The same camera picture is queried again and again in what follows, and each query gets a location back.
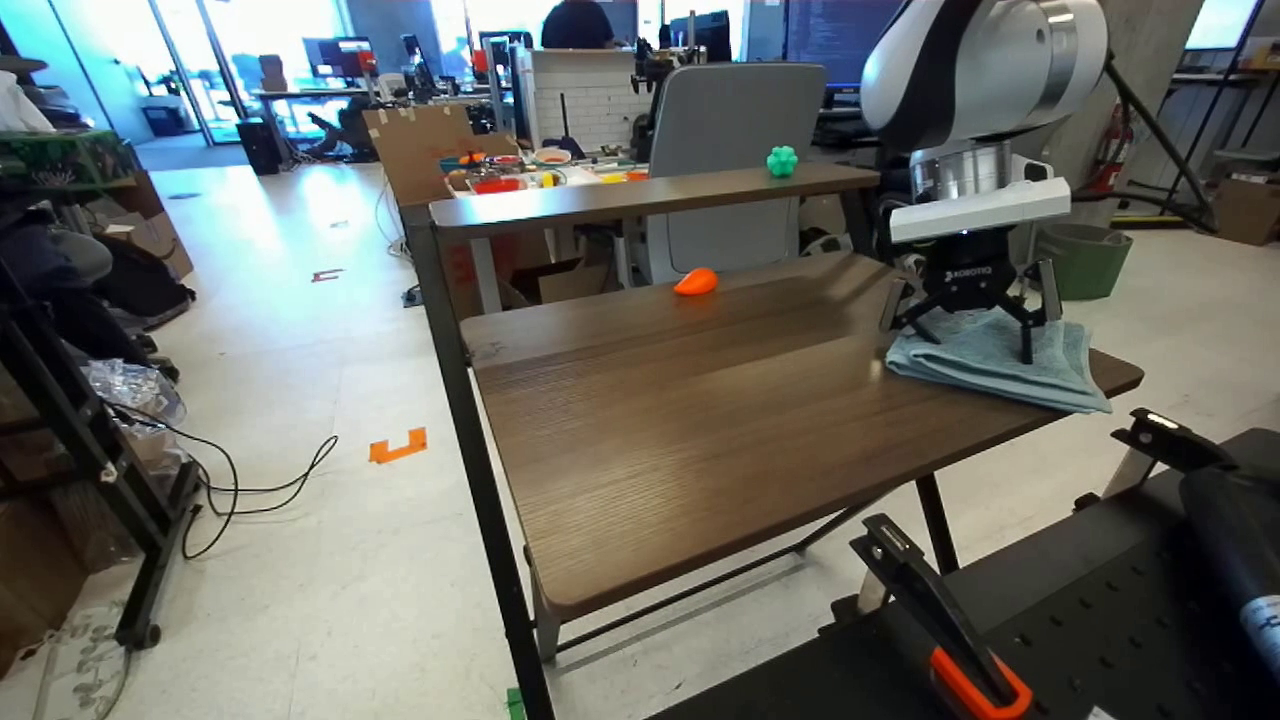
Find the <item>chair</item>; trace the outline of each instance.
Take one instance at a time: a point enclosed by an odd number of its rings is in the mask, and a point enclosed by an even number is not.
[[[814,147],[822,63],[696,63],[667,76],[648,174],[761,167],[771,145]],[[799,198],[648,214],[648,279],[692,263],[744,272],[799,255]]]

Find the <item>person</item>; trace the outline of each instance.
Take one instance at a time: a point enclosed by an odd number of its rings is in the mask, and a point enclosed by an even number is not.
[[[544,20],[544,47],[603,47],[611,25],[595,0],[560,0]]]

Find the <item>orange object on floor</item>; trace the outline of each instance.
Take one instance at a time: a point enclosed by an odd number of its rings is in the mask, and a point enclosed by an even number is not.
[[[683,301],[692,301],[692,296],[715,296],[715,288],[722,288],[722,274],[715,274],[715,269],[687,269],[682,279],[675,279],[675,296],[683,296]]]
[[[402,446],[394,446],[387,438],[370,444],[370,464],[394,464],[394,459],[404,459],[404,457],[425,450],[425,446],[429,446],[429,432],[411,429],[409,444],[402,444]]]

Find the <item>black bag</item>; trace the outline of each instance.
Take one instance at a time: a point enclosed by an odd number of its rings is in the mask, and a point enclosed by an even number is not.
[[[168,274],[168,269],[133,248],[114,248],[114,274],[96,283],[96,296],[137,314],[143,326],[161,326],[196,304],[196,291]]]

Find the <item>wooden tabletop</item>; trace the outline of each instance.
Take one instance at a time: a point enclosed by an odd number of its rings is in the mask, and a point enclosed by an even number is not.
[[[560,620],[986,450],[1056,412],[881,366],[898,272],[814,255],[711,301],[611,291],[464,319]],[[1094,351],[1118,395],[1139,366]]]
[[[529,224],[594,224],[682,206],[749,204],[771,197],[827,197],[853,186],[878,186],[868,167],[834,163],[814,154],[794,178],[767,178],[761,167],[696,173],[696,174],[648,174],[641,182],[590,182],[590,186],[538,186],[502,197],[457,197],[431,204],[431,224],[446,235],[490,235]]]

